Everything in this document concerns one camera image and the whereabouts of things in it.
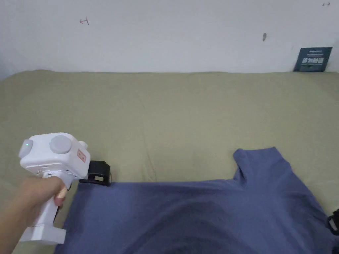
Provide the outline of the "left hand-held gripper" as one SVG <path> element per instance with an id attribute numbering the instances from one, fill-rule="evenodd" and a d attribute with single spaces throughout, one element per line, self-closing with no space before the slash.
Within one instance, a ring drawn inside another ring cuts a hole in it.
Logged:
<path id="1" fill-rule="evenodd" d="M 104 161 L 91 160 L 87 144 L 68 133 L 50 133 L 25 140 L 19 152 L 20 166 L 41 178 L 58 177 L 69 190 L 72 182 L 109 187 L 112 174 Z M 20 242 L 63 244 L 66 230 L 54 227 L 58 208 L 47 201 L 39 217 L 28 227 Z"/>

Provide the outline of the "person's left hand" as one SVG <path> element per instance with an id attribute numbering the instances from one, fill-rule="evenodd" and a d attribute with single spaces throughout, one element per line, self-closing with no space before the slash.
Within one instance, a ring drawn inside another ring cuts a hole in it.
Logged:
<path id="1" fill-rule="evenodd" d="M 62 207 L 67 187 L 58 177 L 29 177 L 14 199 L 14 209 L 32 224 L 47 201 L 52 200 L 56 207 Z"/>

